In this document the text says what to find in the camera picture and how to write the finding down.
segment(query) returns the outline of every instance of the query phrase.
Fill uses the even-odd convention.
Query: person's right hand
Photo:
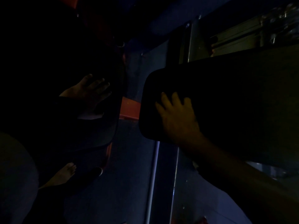
[[[95,108],[104,99],[111,95],[111,92],[105,92],[110,86],[110,83],[103,83],[105,79],[99,79],[86,86],[92,74],[85,76],[77,85],[68,88],[60,94],[61,97],[69,97],[83,101],[86,105],[84,112],[78,116],[78,119],[98,119],[102,118],[103,114],[96,114]]]
[[[162,105],[155,103],[162,117],[163,127],[169,138],[178,146],[197,144],[204,136],[200,132],[190,98],[182,105],[178,93],[172,94],[172,103],[165,93],[161,94]]]

